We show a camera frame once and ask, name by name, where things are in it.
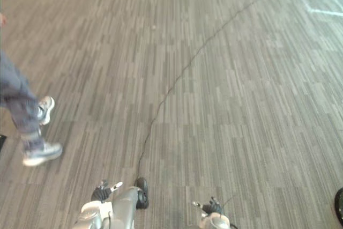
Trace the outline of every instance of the leg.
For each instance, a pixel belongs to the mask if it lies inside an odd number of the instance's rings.
[[[24,144],[24,164],[38,165],[61,155],[60,145],[47,144],[41,137],[38,100],[29,89],[27,79],[3,52],[0,55],[0,90],[1,105],[10,111]]]
[[[43,146],[37,119],[38,101],[28,87],[27,79],[1,52],[1,99],[11,113],[14,125],[26,143],[26,149]]]

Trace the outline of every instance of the pant leg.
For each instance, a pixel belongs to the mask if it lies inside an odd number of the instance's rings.
[[[43,144],[38,114],[38,100],[29,88],[27,79],[1,51],[0,99],[12,116],[21,134],[25,149],[35,149]]]

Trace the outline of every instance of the sneaker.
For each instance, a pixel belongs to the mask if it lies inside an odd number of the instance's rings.
[[[50,112],[55,107],[55,101],[52,97],[44,97],[38,106],[38,121],[40,125],[46,125],[50,122]]]
[[[58,158],[62,154],[62,146],[60,144],[44,143],[43,149],[29,150],[24,152],[23,165],[37,166],[46,161]]]

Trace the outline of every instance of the white sneaker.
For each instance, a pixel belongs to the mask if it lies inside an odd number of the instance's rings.
[[[52,97],[44,97],[39,102],[38,121],[40,125],[46,125],[50,122],[50,112],[55,107],[55,101]]]
[[[30,150],[24,152],[23,165],[37,166],[46,161],[58,158],[62,154],[62,146],[60,144],[44,143],[44,148]]]

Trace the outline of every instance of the floor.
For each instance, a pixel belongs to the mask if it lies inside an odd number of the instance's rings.
[[[56,99],[61,158],[21,164],[0,111],[0,228],[71,228],[106,178],[150,184],[135,228],[211,196],[238,228],[340,228],[343,0],[2,0],[2,49]]]

